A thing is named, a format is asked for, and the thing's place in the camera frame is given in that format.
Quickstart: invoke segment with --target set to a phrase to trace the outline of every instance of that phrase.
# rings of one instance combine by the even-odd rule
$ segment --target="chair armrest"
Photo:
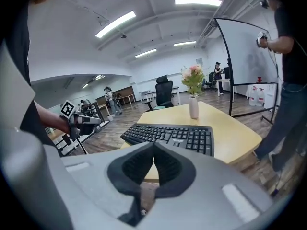
[[[171,103],[172,103],[171,101],[163,102],[163,103],[160,104],[160,106],[167,106],[167,105],[169,105],[169,104],[171,104]]]

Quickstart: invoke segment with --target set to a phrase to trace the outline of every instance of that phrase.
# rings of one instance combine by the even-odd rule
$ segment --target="ceiling light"
[[[222,1],[219,0],[175,0],[175,4],[208,4],[220,6]]]
[[[119,26],[120,24],[124,23],[127,20],[132,19],[135,17],[135,13],[132,11],[130,13],[125,14],[124,16],[121,16],[117,20],[113,21],[111,24],[107,25],[104,29],[102,29],[100,32],[96,34],[96,37],[102,38],[104,35],[106,35],[109,31],[113,30],[115,27]]]
[[[144,55],[153,53],[153,52],[155,52],[155,51],[157,51],[157,50],[156,50],[156,49],[152,49],[152,50],[149,50],[149,51],[147,51],[147,52],[141,53],[141,54],[139,54],[139,55],[137,55],[137,56],[135,56],[135,57],[138,58],[138,57],[141,57],[141,56],[144,56]]]
[[[181,45],[194,44],[194,43],[196,43],[196,41],[178,43],[178,44],[174,44],[174,46],[181,46]]]

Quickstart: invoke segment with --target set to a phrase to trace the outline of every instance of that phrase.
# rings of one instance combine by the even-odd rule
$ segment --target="hand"
[[[267,40],[265,38],[261,38],[259,40],[259,45],[260,45],[261,48],[267,48],[267,46],[268,46]]]

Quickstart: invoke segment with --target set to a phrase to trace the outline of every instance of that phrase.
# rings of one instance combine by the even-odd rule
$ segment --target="person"
[[[112,110],[112,116],[116,116],[116,115],[122,115],[122,111],[119,108],[119,106],[117,105],[117,100],[115,99],[115,96],[111,90],[110,87],[106,87],[104,89],[106,91],[106,101],[109,101],[109,104],[111,106],[111,110]]]
[[[220,69],[220,64],[219,62],[215,63],[215,69],[214,69],[214,74],[215,74],[215,79],[222,79],[222,70]],[[223,95],[224,94],[224,90],[222,87],[222,82],[219,82],[219,88],[220,88],[220,94]]]
[[[30,37],[28,30],[28,6],[30,4],[40,4],[47,0],[29,0],[19,11],[15,18],[13,27],[5,37],[8,51],[24,79],[29,85],[29,60],[28,52],[30,48]],[[66,134],[70,134],[70,125],[66,118],[52,113],[43,108],[37,102],[32,101],[24,115],[20,129],[35,135],[43,144],[54,146],[49,139],[44,127],[56,128]]]
[[[305,32],[281,0],[264,0],[274,11],[278,38],[260,40],[262,48],[283,54],[283,84],[278,112],[272,128],[255,153],[259,160],[269,155],[274,171],[281,175],[285,163],[294,154],[307,123],[307,55]],[[273,152],[284,138],[281,151]]]
[[[80,103],[82,103],[83,105],[89,105],[90,101],[89,100],[80,100]]]

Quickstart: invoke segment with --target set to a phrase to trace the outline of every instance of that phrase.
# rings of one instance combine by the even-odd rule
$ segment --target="whiteboard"
[[[266,32],[255,25],[240,21],[215,19],[219,25],[231,60],[233,84],[277,83],[276,59],[273,52],[258,48],[259,32]]]

